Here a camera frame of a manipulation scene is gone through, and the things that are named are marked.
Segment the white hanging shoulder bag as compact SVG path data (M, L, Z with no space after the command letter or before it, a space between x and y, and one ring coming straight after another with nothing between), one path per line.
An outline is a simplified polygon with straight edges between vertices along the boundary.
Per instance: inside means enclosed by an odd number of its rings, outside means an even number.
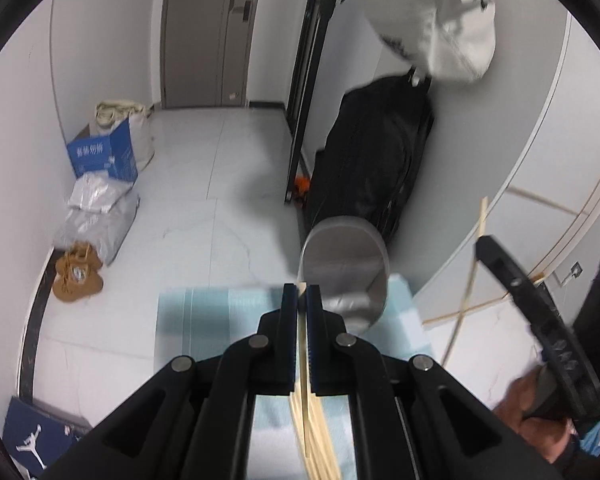
M472 84L495 52L494 0L358 0L398 58L438 81Z

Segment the person's right hand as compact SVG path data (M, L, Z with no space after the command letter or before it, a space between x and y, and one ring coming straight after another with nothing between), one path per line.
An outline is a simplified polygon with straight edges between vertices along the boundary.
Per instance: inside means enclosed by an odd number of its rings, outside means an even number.
M549 463L555 463L570 441L570 421L524 417L535 401L539 372L540 368L536 366L514 380L493 413Z

